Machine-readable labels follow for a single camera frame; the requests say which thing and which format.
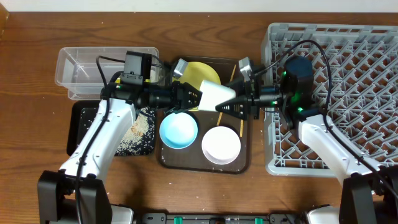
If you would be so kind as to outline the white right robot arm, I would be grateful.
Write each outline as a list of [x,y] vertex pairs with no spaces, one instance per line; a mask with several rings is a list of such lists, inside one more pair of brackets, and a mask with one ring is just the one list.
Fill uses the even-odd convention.
[[285,62],[279,84],[260,86],[267,72],[248,58],[239,61],[243,79],[229,83],[239,93],[216,110],[239,119],[261,108],[278,110],[284,126],[313,150],[342,185],[339,207],[322,205],[305,214],[307,223],[397,223],[397,168],[384,167],[351,142],[312,100],[311,61],[296,56]]

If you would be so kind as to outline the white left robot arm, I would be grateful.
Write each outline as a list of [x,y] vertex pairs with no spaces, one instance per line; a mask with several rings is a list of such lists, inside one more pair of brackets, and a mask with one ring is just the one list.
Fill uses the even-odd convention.
[[58,171],[43,171],[37,184],[41,223],[132,223],[134,212],[109,202],[104,186],[109,167],[136,108],[174,113],[199,105],[202,93],[188,83],[169,86],[110,82],[98,112],[70,158]]

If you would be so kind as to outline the light blue bowl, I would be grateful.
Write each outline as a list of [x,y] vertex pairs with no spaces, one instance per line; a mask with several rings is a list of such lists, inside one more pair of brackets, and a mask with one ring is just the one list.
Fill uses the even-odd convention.
[[172,113],[161,122],[159,134],[167,147],[184,149],[195,141],[198,125],[195,119],[187,113]]

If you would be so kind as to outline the white cup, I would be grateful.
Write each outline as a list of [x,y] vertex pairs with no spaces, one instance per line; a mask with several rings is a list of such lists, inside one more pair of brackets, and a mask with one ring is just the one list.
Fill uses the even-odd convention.
[[198,110],[216,111],[216,106],[236,97],[236,92],[226,86],[203,80],[200,86],[202,92]]

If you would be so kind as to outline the white rice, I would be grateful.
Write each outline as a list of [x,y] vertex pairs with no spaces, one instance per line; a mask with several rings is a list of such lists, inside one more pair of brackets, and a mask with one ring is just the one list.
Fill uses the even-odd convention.
[[146,156],[155,149],[155,111],[139,110],[134,124],[126,131],[115,156]]

